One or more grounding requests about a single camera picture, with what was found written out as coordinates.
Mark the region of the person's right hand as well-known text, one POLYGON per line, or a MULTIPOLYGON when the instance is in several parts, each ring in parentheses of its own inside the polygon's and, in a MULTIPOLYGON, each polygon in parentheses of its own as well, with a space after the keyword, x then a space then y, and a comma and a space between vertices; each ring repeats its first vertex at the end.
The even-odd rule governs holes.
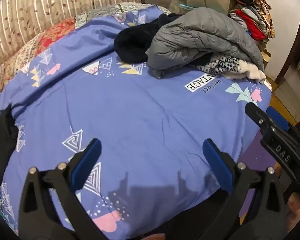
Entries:
POLYGON ((291 232, 300 221, 300 195, 293 192, 288 198, 287 230, 291 232))

